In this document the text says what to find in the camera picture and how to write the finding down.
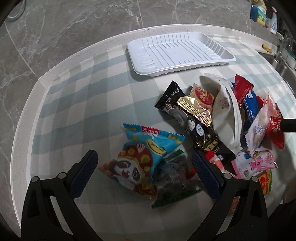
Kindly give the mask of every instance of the snack package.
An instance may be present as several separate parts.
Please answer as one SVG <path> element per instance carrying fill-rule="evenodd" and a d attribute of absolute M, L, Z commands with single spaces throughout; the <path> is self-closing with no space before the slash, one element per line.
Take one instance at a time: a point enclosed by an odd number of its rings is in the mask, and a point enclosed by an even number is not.
<path fill-rule="evenodd" d="M 203 81 L 217 87 L 212 111 L 212 127 L 219 139 L 234 153 L 242 150 L 240 144 L 242 117 L 228 81 L 220 76 L 204 73 Z"/>
<path fill-rule="evenodd" d="M 260 108 L 255 92 L 251 90 L 244 99 L 244 107 L 246 109 L 247 119 L 244 123 L 244 129 L 247 131 L 254 122 Z"/>
<path fill-rule="evenodd" d="M 285 134 L 281 131 L 280 125 L 283 116 L 276 104 L 276 110 L 279 116 L 272 116 L 270 125 L 266 130 L 266 136 L 272 140 L 272 142 L 279 148 L 285 149 Z"/>
<path fill-rule="evenodd" d="M 245 135 L 247 146 L 251 155 L 254 154 L 262 142 L 265 132 L 270 125 L 272 116 L 278 116 L 278 111 L 276 110 L 275 103 L 268 93 L 263 107 L 260 109 L 254 122 Z"/>
<path fill-rule="evenodd" d="M 123 125 L 128 141 L 117 159 L 100 166 L 99 170 L 130 190 L 155 199 L 156 187 L 151 183 L 154 168 L 183 143 L 185 136 L 151 127 Z"/>
<path fill-rule="evenodd" d="M 248 152 L 239 152 L 231 163 L 240 179 L 252 176 L 256 172 L 277 168 L 270 151 L 256 151 L 253 156 Z"/>
<path fill-rule="evenodd" d="M 163 158 L 155 168 L 152 178 L 157 195 L 151 208 L 185 199 L 201 190 L 196 172 L 194 175 L 189 174 L 186 156 L 182 150 Z"/>
<path fill-rule="evenodd" d="M 246 95 L 253 89 L 254 85 L 252 85 L 249 81 L 247 81 L 244 77 L 240 75 L 236 75 L 234 79 L 235 86 L 233 92 L 237 99 L 238 105 L 241 106 Z"/>
<path fill-rule="evenodd" d="M 272 172 L 271 170 L 263 173 L 258 177 L 259 182 L 261 184 L 261 188 L 263 194 L 266 195 L 271 192 L 271 184 L 272 184 Z"/>
<path fill-rule="evenodd" d="M 224 167 L 234 173 L 230 164 L 235 155 L 221 142 L 210 126 L 205 126 L 193 115 L 177 104 L 180 97 L 185 96 L 178 84 L 171 82 L 155 107 L 174 116 L 184 131 L 193 139 L 193 149 L 207 152 L 212 150 L 221 160 Z"/>
<path fill-rule="evenodd" d="M 195 116 L 206 126 L 209 126 L 212 122 L 211 114 L 213 102 L 214 96 L 197 84 L 193 84 L 190 95 L 180 97 L 177 100 L 178 105 L 183 107 L 183 109 Z"/>
<path fill-rule="evenodd" d="M 217 155 L 214 152 L 208 151 L 205 154 L 205 157 L 209 160 L 210 163 L 214 163 L 222 172 L 225 170 L 221 160 L 217 157 Z"/>

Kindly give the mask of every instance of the bottle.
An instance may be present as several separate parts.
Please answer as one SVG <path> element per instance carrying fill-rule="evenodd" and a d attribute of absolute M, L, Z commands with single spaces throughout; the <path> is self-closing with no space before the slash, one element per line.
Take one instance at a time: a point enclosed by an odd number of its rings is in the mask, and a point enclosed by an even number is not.
<path fill-rule="evenodd" d="M 270 20 L 270 26 L 274 31 L 277 31 L 277 18 L 276 18 L 276 14 L 277 11 L 274 7 L 271 7 L 271 11 L 272 11 L 272 18 Z"/>

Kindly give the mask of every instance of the blue snack wrapper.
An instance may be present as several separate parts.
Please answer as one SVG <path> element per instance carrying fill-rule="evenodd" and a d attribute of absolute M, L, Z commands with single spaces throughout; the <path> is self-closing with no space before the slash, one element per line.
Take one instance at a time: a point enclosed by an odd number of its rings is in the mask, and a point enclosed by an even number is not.
<path fill-rule="evenodd" d="M 161 159 L 184 142 L 185 136 L 151 127 L 123 124 L 128 141 L 117 158 L 99 170 L 128 189 L 156 198 L 152 174 Z"/>
<path fill-rule="evenodd" d="M 144 172 L 149 172 L 149 177 L 153 174 L 154 168 L 158 165 L 160 160 L 175 150 L 180 144 L 184 142 L 185 136 L 161 131 L 151 127 L 123 124 L 126 136 L 129 139 L 123 145 L 122 150 L 128 149 L 129 146 L 137 146 L 142 144 L 142 148 L 150 152 L 148 159 L 144 162 Z"/>
<path fill-rule="evenodd" d="M 244 131 L 247 131 L 251 124 L 254 122 L 260 108 L 255 92 L 251 90 L 244 99 L 244 107 L 246 110 L 247 118 L 244 122 Z"/>

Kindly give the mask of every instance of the logo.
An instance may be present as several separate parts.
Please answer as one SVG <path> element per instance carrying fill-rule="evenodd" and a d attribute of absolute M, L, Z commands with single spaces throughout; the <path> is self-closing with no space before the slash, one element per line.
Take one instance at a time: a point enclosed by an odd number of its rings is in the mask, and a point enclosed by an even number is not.
<path fill-rule="evenodd" d="M 256 131 L 256 134 L 260 135 L 263 132 L 263 127 L 262 126 L 256 126 L 255 131 Z"/>
<path fill-rule="evenodd" d="M 201 127 L 201 125 L 200 124 L 197 124 L 196 125 L 196 132 L 200 135 L 200 136 L 203 136 L 204 135 L 204 130 L 203 130 L 203 128 Z"/>
<path fill-rule="evenodd" d="M 213 101 L 214 101 L 213 96 L 209 92 L 205 91 L 204 89 L 198 86 L 195 89 L 195 95 L 202 103 L 206 105 L 213 104 Z"/>
<path fill-rule="evenodd" d="M 152 141 L 151 139 L 148 139 L 146 141 L 148 147 L 157 155 L 164 155 L 166 153 L 166 151 L 162 148 L 160 148 L 154 141 Z"/>
<path fill-rule="evenodd" d="M 152 127 L 145 127 L 142 126 L 142 132 L 149 132 L 149 133 L 154 133 L 154 134 L 159 134 L 159 130 L 152 128 Z"/>

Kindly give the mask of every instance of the black snack package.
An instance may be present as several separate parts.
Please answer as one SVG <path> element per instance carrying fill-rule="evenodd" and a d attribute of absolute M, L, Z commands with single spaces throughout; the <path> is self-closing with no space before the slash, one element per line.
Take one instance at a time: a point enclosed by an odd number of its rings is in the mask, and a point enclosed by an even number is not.
<path fill-rule="evenodd" d="M 171 82 L 155 107 L 167 112 L 177 119 L 183 130 L 193 139 L 193 150 L 213 151 L 221 160 L 224 168 L 235 174 L 231 161 L 235 159 L 235 154 L 223 144 L 211 126 L 205 126 L 193 115 L 186 112 L 177 104 L 180 97 L 186 96 L 178 84 Z"/>

